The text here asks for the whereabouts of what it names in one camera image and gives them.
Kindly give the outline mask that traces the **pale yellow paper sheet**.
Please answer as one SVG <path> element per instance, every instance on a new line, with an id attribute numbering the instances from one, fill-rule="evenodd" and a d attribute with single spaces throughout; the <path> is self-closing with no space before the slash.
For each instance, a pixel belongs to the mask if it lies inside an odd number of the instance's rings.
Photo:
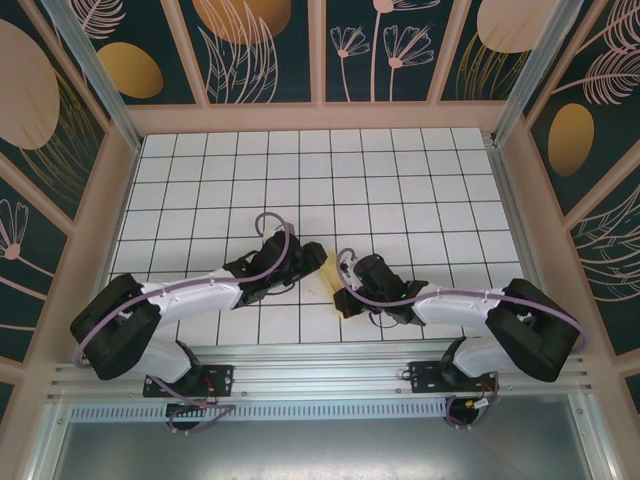
<path id="1" fill-rule="evenodd" d="M 330 302 L 335 304 L 334 295 L 343 288 L 343 284 L 336 266 L 336 253 L 328 251 L 326 255 L 327 258 L 318 270 L 318 274 L 328 291 Z"/>

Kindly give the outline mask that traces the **grey metal sheet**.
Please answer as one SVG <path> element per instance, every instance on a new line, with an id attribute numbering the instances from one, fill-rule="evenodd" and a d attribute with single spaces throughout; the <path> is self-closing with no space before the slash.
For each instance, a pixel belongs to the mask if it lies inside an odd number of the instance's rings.
<path id="1" fill-rule="evenodd" d="M 570 429 L 457 431 L 437 419 L 74 424 L 53 480 L 605 480 Z"/>

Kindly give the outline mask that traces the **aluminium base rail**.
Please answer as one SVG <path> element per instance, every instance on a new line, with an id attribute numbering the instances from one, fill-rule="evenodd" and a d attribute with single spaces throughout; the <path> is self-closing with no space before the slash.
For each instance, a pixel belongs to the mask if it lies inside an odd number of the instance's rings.
<path id="1" fill-rule="evenodd" d="M 320 400 L 408 397 L 401 380 L 408 364 L 438 360 L 446 341 L 191 347 L 203 364 L 234 366 L 234 400 Z M 554 383 L 511 368 L 499 374 L 501 395 L 588 393 L 593 381 L 579 355 L 570 356 Z M 55 367 L 47 398 L 67 402 L 142 401 L 144 375 L 99 380 L 71 364 Z"/>

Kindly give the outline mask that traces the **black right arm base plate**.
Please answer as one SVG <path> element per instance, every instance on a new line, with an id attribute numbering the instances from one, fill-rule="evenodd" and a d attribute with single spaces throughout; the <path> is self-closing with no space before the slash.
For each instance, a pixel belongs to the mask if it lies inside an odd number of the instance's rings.
<path id="1" fill-rule="evenodd" d="M 413 393 L 481 393 L 498 389 L 497 377 L 469 377 L 453 364 L 440 361 L 410 362 L 401 373 Z"/>

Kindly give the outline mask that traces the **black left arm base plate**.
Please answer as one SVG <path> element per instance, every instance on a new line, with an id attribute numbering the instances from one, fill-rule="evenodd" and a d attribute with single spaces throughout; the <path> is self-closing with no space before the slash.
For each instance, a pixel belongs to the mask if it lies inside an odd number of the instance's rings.
<path id="1" fill-rule="evenodd" d="M 190 371 L 176 383 L 168 383 L 171 390 L 188 398 L 230 397 L 234 381 L 232 365 L 203 365 Z"/>

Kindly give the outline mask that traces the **aluminium side rail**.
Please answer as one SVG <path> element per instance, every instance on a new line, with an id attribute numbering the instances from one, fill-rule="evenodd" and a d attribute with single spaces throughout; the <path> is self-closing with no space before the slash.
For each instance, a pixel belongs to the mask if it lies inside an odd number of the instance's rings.
<path id="1" fill-rule="evenodd" d="M 549 312 L 560 307 L 542 289 L 506 168 L 496 149 L 488 149 L 489 164 L 523 275 L 498 289 L 500 297 L 485 325 L 509 355 L 552 363 L 563 353 L 564 337 L 573 329 Z"/>

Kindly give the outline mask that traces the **aluminium corner post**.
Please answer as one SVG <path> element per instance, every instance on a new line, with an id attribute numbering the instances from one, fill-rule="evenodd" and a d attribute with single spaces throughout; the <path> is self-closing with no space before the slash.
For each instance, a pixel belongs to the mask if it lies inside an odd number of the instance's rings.
<path id="1" fill-rule="evenodd" d="M 141 136 L 92 43 L 107 40 L 124 20 L 123 0 L 40 1 L 126 143 L 138 153 Z"/>
<path id="2" fill-rule="evenodd" d="M 558 53 L 578 15 L 583 0 L 559 0 L 512 88 L 496 125 L 491 145 L 502 147 L 518 123 L 545 72 Z"/>

